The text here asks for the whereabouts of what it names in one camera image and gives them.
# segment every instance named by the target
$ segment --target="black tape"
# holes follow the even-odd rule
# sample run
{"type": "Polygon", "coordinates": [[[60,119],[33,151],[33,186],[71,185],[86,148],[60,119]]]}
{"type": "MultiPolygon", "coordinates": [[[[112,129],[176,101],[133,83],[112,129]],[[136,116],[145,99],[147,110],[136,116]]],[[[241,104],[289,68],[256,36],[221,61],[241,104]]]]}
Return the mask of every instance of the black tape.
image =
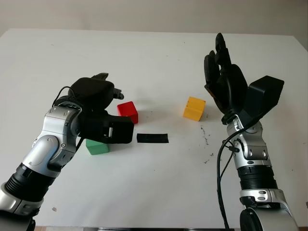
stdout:
{"type": "Polygon", "coordinates": [[[169,143],[168,134],[137,134],[138,143],[169,143]]]}

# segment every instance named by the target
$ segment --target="black cable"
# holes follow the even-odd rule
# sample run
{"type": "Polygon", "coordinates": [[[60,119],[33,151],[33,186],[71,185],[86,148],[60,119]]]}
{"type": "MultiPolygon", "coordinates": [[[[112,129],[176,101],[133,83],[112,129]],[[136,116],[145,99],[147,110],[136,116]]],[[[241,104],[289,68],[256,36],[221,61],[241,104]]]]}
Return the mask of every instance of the black cable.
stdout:
{"type": "Polygon", "coordinates": [[[58,94],[57,97],[54,99],[54,101],[53,101],[53,103],[52,103],[52,107],[54,106],[54,104],[56,103],[57,99],[59,98],[61,92],[62,92],[63,89],[65,89],[65,88],[69,88],[69,89],[72,91],[73,96],[75,97],[75,93],[74,93],[74,91],[73,91],[73,89],[72,89],[71,87],[69,87],[69,86],[62,87],[61,90],[59,91],[59,94],[58,94]]]}
{"type": "Polygon", "coordinates": [[[227,161],[227,163],[226,163],[226,165],[225,165],[223,171],[221,172],[220,180],[221,180],[221,178],[222,178],[224,172],[226,171],[226,169],[227,169],[227,167],[228,167],[228,165],[229,165],[229,163],[230,163],[230,161],[231,161],[231,159],[232,159],[233,153],[234,153],[234,152],[231,152],[231,155],[230,155],[230,157],[229,157],[229,159],[228,159],[228,161],[227,161]]]}
{"type": "Polygon", "coordinates": [[[78,142],[78,144],[77,144],[77,146],[76,146],[76,152],[77,152],[78,149],[80,148],[80,146],[81,146],[83,140],[84,140],[84,138],[80,138],[80,140],[79,140],[79,142],[78,142]]]}
{"type": "Polygon", "coordinates": [[[223,218],[223,222],[225,224],[225,229],[226,231],[230,231],[229,225],[228,225],[228,221],[227,221],[227,216],[226,216],[226,211],[225,211],[225,206],[223,204],[223,200],[222,200],[222,195],[221,195],[221,177],[220,177],[220,158],[221,158],[221,154],[223,149],[226,147],[226,144],[228,142],[230,142],[230,140],[235,137],[236,135],[246,131],[247,129],[249,129],[251,126],[253,126],[255,123],[249,123],[245,128],[236,131],[235,133],[233,133],[232,135],[230,135],[226,140],[223,141],[219,151],[218,151],[218,155],[217,155],[217,195],[218,195],[218,204],[219,204],[219,208],[220,208],[220,212],[223,218]]]}

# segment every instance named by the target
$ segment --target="white wall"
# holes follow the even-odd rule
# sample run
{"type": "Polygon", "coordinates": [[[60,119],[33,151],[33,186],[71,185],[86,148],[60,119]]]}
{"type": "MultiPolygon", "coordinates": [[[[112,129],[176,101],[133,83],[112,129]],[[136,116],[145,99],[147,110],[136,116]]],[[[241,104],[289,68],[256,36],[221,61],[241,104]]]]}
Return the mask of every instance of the white wall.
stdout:
{"type": "Polygon", "coordinates": [[[307,0],[0,0],[8,28],[294,35],[308,48],[307,0]]]}

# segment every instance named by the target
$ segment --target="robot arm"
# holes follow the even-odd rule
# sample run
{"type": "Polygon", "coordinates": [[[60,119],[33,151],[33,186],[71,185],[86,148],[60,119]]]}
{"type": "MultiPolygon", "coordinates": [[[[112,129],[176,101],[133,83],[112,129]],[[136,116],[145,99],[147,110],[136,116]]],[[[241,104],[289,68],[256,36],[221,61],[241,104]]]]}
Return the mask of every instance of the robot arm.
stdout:
{"type": "MultiPolygon", "coordinates": [[[[205,57],[205,88],[224,114],[222,123],[227,125],[229,135],[224,143],[230,140],[238,151],[233,153],[233,158],[241,180],[240,201],[245,206],[240,215],[241,230],[297,231],[283,191],[274,179],[259,122],[277,105],[284,82],[265,76],[248,87],[240,68],[231,64],[221,33],[216,37],[216,51],[205,57]]],[[[229,230],[222,199],[218,201],[229,230]]]]}
{"type": "Polygon", "coordinates": [[[67,96],[56,99],[46,113],[43,129],[16,172],[1,185],[0,226],[8,231],[31,231],[49,186],[74,157],[83,139],[129,143],[134,124],[129,117],[108,115],[121,90],[105,81],[108,74],[81,78],[67,96]]]}

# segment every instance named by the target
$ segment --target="white table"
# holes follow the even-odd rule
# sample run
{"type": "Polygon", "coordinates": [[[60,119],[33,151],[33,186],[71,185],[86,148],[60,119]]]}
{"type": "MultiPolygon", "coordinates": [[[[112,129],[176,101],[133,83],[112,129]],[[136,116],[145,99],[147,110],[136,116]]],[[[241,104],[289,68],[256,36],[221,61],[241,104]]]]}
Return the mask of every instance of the white table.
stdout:
{"type": "MultiPolygon", "coordinates": [[[[14,173],[40,133],[62,86],[100,72],[139,112],[133,142],[91,156],[85,145],[50,187],[40,226],[223,227],[216,157],[227,137],[204,89],[204,56],[215,34],[11,29],[0,38],[0,181],[14,173]],[[200,122],[182,117],[189,96],[206,100],[200,122]],[[200,129],[203,126],[208,145],[200,129]],[[137,143],[137,133],[168,133],[169,144],[137,143]]],[[[278,105],[263,119],[275,179],[295,219],[308,225],[308,53],[290,36],[224,34],[231,60],[247,82],[285,81],[278,105]]],[[[224,152],[222,164],[229,157],[224,152]]],[[[222,181],[231,227],[239,227],[240,184],[231,162],[222,181]]]]}

